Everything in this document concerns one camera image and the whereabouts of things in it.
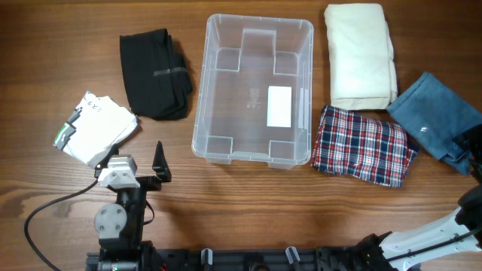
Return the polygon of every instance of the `wooden table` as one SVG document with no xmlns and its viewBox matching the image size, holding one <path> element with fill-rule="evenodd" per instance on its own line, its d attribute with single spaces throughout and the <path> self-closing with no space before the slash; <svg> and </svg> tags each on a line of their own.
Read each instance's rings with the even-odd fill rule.
<svg viewBox="0 0 482 271">
<path fill-rule="evenodd" d="M 191 150 L 206 20 L 242 14 L 309 20 L 315 27 L 313 133 L 329 103 L 330 65 L 323 12 L 329 1 L 164 2 L 0 6 L 0 262 L 1 270 L 47 269 L 23 235 L 36 207 L 93 181 L 93 171 L 52 147 L 58 129 L 87 90 L 128 107 L 119 35 L 167 28 L 188 60 L 193 108 L 179 121 L 141 117 L 141 131 L 122 148 L 140 175 L 150 175 L 157 140 L 172 183 L 149 193 L 156 212 L 144 239 L 157 248 L 314 248 L 354 245 L 370 233 L 403 231 L 448 215 L 476 185 L 470 176 L 421 151 L 403 188 L 318 173 L 308 164 L 270 169 L 264 163 L 207 163 Z M 380 1 L 395 48 L 399 90 L 424 71 L 482 110 L 482 4 L 476 1 Z M 384 112 L 365 115 L 389 119 Z M 99 249 L 93 218 L 115 195 L 95 187 L 39 213 L 35 244 L 64 270 L 83 270 Z M 424 270 L 476 270 L 482 254 L 423 264 Z"/>
</svg>

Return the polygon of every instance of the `white label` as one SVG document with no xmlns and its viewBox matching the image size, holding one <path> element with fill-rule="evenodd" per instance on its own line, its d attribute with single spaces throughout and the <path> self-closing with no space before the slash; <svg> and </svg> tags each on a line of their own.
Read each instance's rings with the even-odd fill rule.
<svg viewBox="0 0 482 271">
<path fill-rule="evenodd" d="M 267 125 L 291 127 L 291 87 L 270 86 L 268 88 Z"/>
</svg>

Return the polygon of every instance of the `black garment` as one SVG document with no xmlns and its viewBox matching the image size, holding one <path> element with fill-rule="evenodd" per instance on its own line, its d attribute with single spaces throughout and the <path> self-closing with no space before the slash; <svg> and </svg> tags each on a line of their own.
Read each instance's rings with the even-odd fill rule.
<svg viewBox="0 0 482 271">
<path fill-rule="evenodd" d="M 134 114 L 155 120 L 188 115 L 191 80 L 171 35 L 158 29 L 120 37 L 120 60 L 127 99 Z"/>
</svg>

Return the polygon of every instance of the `red plaid fabric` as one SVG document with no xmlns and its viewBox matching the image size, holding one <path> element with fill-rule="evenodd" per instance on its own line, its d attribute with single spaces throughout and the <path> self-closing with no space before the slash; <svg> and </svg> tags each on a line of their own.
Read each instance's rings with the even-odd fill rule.
<svg viewBox="0 0 482 271">
<path fill-rule="evenodd" d="M 319 121 L 312 167 L 400 187 L 417 154 L 400 125 L 326 105 Z"/>
</svg>

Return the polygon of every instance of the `blue cloth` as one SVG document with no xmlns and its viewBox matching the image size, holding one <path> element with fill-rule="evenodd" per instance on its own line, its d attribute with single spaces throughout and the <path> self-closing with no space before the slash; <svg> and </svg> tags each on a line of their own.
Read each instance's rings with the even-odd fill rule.
<svg viewBox="0 0 482 271">
<path fill-rule="evenodd" d="M 482 114 L 434 75 L 424 73 L 386 110 L 437 160 L 464 175 L 470 172 L 471 153 L 454 138 L 481 124 Z"/>
</svg>

